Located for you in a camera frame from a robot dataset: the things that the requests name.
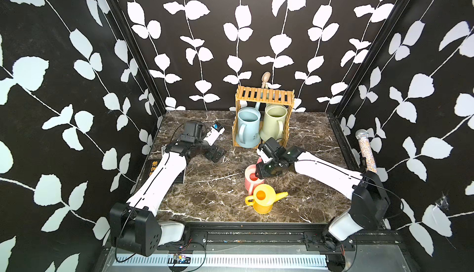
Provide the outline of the pink watering can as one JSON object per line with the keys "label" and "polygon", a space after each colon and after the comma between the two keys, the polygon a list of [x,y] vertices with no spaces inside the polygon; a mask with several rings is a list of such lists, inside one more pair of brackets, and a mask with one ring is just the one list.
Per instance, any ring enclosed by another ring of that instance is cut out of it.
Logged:
{"label": "pink watering can", "polygon": [[264,184],[265,180],[264,179],[259,179],[256,176],[256,164],[249,165],[246,170],[245,170],[245,182],[244,186],[246,190],[248,191],[248,195],[253,195],[254,189],[260,185]]}

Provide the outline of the light blue watering can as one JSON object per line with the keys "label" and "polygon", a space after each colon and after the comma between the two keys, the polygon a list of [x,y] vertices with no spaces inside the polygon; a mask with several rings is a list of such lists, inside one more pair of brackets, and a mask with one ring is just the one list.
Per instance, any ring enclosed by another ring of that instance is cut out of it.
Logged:
{"label": "light blue watering can", "polygon": [[[265,89],[269,79],[271,77],[270,72],[265,72],[262,75],[262,87],[253,90],[245,89],[239,86],[236,94],[236,120],[235,128],[235,143],[243,148],[253,148],[258,146],[260,143],[259,127],[260,127],[260,111],[259,107],[263,100],[262,91]],[[245,106],[242,107],[240,101],[244,100],[256,100],[255,107]]]}

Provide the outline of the sage green watering can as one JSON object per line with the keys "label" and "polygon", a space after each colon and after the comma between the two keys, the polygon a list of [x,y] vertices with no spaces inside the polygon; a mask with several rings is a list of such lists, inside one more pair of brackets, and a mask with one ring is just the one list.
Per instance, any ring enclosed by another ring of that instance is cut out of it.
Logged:
{"label": "sage green watering can", "polygon": [[266,142],[270,138],[281,141],[288,110],[283,105],[270,104],[265,108],[264,121],[260,138]]}

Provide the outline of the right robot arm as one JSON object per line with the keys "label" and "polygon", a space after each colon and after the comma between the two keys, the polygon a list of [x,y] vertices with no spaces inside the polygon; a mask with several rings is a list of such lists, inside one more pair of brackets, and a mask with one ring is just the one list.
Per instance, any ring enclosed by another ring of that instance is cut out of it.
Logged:
{"label": "right robot arm", "polygon": [[351,171],[328,163],[303,148],[281,146],[274,138],[260,144],[256,165],[260,179],[278,176],[293,167],[303,174],[337,190],[351,200],[349,210],[332,219],[321,235],[321,243],[334,250],[349,236],[360,230],[377,230],[391,202],[379,176],[367,170]]}

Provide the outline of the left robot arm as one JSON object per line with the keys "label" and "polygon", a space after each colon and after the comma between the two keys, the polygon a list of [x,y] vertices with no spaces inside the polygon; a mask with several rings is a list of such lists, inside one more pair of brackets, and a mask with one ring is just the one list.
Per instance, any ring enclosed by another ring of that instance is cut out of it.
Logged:
{"label": "left robot arm", "polygon": [[165,147],[162,159],[153,174],[126,203],[116,203],[109,213],[111,244],[133,254],[150,256],[157,247],[181,240],[185,225],[176,221],[156,219],[160,204],[188,162],[203,155],[217,163],[225,150],[214,142],[225,128],[218,122],[205,130],[199,121],[188,121],[184,131]]}

